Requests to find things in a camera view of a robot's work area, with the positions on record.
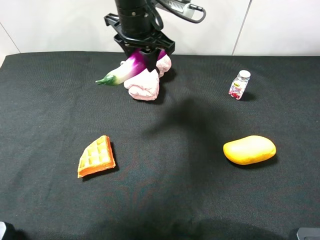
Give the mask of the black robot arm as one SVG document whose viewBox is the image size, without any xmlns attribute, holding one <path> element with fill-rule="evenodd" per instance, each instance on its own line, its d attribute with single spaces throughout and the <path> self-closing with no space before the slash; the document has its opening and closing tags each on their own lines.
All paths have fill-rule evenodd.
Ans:
<svg viewBox="0 0 320 240">
<path fill-rule="evenodd" d="M 127 57 L 139 50 L 149 72 L 156 69 L 162 50 L 170 55 L 175 42 L 163 32 L 163 21 L 150 0 L 117 0 L 117 14 L 104 17 L 105 24 L 116 31 L 113 37 Z"/>
</svg>

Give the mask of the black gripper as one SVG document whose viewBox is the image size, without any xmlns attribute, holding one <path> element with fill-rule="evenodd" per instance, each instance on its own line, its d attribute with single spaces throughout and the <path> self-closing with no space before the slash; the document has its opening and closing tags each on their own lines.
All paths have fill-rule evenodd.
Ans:
<svg viewBox="0 0 320 240">
<path fill-rule="evenodd" d="M 175 51 L 175 42 L 168 38 L 162 32 L 162 27 L 156 23 L 156 20 L 160 19 L 159 15 L 154 16 L 151 13 L 136 16 L 109 13 L 104 17 L 106 26 L 115 30 L 113 39 L 126 56 L 130 57 L 138 50 L 149 72 L 156 69 L 160 50 L 164 50 L 168 55 Z"/>
</svg>

